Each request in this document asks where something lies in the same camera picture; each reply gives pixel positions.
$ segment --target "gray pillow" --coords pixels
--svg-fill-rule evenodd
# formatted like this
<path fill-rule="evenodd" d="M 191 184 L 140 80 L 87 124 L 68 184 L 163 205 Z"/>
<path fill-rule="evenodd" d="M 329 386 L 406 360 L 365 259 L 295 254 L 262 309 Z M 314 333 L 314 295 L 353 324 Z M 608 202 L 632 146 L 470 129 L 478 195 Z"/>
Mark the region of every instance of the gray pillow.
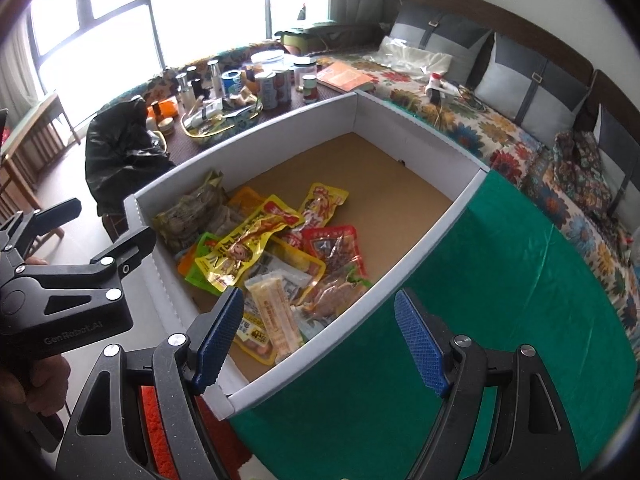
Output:
<path fill-rule="evenodd" d="M 541 54 L 496 33 L 476 97 L 552 148 L 556 134 L 574 125 L 588 90 Z"/>
<path fill-rule="evenodd" d="M 476 57 L 491 31 L 464 16 L 435 7 L 405 2 L 396 18 L 391 37 L 408 46 L 451 54 L 446 79 L 466 84 Z"/>
<path fill-rule="evenodd" d="M 602 173 L 614 197 L 609 213 L 633 232 L 640 227 L 640 145 L 602 105 L 593 134 L 600 149 Z"/>

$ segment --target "cardboard box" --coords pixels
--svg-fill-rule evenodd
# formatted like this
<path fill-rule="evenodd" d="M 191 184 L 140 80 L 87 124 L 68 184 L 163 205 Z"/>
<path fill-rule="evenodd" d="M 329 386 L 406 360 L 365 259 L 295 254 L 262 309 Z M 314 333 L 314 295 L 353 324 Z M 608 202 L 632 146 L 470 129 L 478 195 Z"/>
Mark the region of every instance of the cardboard box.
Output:
<path fill-rule="evenodd" d="M 352 92 L 260 124 L 192 158 L 127 198 L 130 228 L 199 186 L 216 169 L 225 189 L 249 184 L 298 208 L 313 182 L 350 192 L 331 225 L 353 224 L 374 286 L 335 322 L 271 369 L 232 348 L 204 397 L 219 418 L 260 403 L 309 370 L 391 295 L 464 211 L 488 168 L 426 124 Z M 211 296 L 191 293 L 158 242 L 135 272 L 168 334 L 184 332 Z"/>

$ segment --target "window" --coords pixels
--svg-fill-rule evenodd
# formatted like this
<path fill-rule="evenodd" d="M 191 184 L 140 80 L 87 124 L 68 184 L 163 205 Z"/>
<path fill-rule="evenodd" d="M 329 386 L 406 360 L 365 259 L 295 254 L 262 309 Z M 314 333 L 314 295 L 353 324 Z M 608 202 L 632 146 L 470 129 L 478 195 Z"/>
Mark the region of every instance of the window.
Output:
<path fill-rule="evenodd" d="M 33 0 L 30 40 L 45 91 L 73 124 L 160 72 L 328 16 L 329 0 Z"/>

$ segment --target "brown cardboard bottom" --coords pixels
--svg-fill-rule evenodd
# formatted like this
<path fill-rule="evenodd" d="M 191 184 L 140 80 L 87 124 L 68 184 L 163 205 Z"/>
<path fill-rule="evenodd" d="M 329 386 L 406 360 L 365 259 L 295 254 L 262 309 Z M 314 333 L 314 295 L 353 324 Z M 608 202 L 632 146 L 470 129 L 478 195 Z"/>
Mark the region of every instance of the brown cardboard bottom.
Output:
<path fill-rule="evenodd" d="M 356 228 L 360 253 L 372 282 L 398 263 L 451 205 L 449 198 L 402 162 L 354 133 L 300 153 L 246 185 L 262 196 L 276 194 L 297 209 L 314 182 L 349 192 L 329 225 L 350 224 Z M 201 311 L 209 310 L 214 303 L 209 293 L 199 289 L 192 296 Z M 229 354 L 249 381 L 270 368 L 235 344 Z"/>

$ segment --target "human hand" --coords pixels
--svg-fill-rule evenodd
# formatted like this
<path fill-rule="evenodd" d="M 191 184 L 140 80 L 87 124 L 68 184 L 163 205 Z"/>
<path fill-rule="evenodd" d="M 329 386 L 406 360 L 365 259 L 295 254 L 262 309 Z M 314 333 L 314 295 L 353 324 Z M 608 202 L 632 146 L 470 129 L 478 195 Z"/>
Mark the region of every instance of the human hand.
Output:
<path fill-rule="evenodd" d="M 30 256 L 28 265 L 47 265 L 45 260 Z M 25 392 L 20 381 L 8 370 L 0 367 L 0 399 L 12 404 L 26 402 L 34 413 L 44 416 L 57 413 L 65 405 L 66 391 L 71 372 L 62 355 L 55 355 L 31 363 L 29 378 L 31 388 Z"/>

